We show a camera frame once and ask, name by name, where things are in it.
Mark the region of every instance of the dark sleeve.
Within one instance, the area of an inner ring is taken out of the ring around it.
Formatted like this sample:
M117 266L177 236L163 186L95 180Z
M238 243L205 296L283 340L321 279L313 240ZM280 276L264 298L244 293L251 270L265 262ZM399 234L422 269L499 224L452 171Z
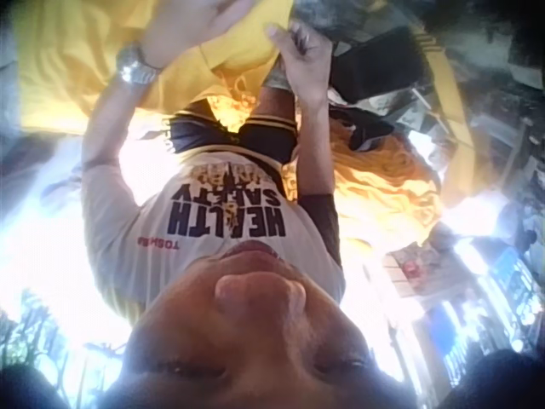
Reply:
M297 203L313 219L314 225L325 243L325 248L340 266L339 216L337 215L333 195L303 196Z

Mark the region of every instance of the mouth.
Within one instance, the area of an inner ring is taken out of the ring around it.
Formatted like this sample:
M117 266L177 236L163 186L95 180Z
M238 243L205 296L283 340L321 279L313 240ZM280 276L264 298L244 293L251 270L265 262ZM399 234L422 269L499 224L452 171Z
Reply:
M258 240L248 240L228 250L220 260L243 257L244 266L224 275L245 275L255 272L273 273L288 280L302 282L302 275L287 263L270 245Z
M250 251L259 251L261 253L268 254L269 256L273 256L276 259L281 259L278 253L275 250L273 250L273 248L270 245L266 245L265 243L258 240L248 240L248 241L244 241L243 243L240 243L239 245L235 245L234 247L232 247L221 257L221 260L223 260L224 258L236 256L238 254L246 253Z

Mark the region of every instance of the silver watch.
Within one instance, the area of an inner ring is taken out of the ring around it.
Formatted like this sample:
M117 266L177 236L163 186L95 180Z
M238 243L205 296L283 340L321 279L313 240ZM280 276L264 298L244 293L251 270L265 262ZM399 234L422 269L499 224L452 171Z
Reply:
M118 54L118 76L126 83L148 85L162 70L148 66L138 43L130 43Z

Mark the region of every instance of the man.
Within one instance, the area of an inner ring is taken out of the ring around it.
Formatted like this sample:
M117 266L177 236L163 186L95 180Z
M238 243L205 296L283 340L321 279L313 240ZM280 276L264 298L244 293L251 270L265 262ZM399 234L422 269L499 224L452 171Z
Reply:
M146 310L103 406L411 407L372 365L338 305L345 282L326 38L300 22L291 33L268 27L293 94L263 88L238 135L202 101L177 115L170 134L183 165L142 207L121 177L129 121L158 72L226 32L253 4L163 2L140 44L120 54L119 74L90 119L83 144L89 258L104 292ZM284 197L278 173L295 145L297 204Z

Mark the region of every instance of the sleeve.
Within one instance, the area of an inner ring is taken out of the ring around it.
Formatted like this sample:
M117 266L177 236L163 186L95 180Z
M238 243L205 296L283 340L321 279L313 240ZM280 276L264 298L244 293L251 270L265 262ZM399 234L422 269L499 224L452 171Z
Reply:
M109 247L140 214L118 164L83 171L82 207L89 260L95 273L101 274Z
M335 208L335 200L332 194L303 196L297 200L297 204L313 220L318 229L327 251L333 260L341 266L341 245L339 239L339 215Z

